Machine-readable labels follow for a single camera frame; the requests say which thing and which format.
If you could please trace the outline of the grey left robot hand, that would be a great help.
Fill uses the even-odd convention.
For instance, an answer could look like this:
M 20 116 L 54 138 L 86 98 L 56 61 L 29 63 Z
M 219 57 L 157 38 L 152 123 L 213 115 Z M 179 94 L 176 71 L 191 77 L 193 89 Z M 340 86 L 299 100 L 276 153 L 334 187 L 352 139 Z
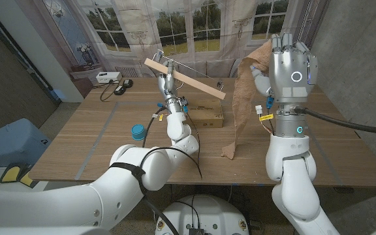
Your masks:
M 167 67 L 167 73 L 158 76 L 158 86 L 159 91 L 165 99 L 168 113 L 183 112 L 181 103 L 177 98 L 178 92 L 176 91 L 176 82 L 173 76 L 174 64 L 171 60 L 168 60 L 164 62 L 163 65 Z

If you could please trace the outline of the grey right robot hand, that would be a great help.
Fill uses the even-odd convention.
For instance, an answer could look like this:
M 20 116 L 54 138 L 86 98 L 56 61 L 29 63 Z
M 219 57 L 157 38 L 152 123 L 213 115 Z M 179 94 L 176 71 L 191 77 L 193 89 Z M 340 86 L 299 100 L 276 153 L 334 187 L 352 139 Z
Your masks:
M 303 42 L 292 43 L 292 34 L 271 36 L 269 75 L 252 66 L 258 92 L 279 103 L 306 102 L 317 83 L 318 60 Z

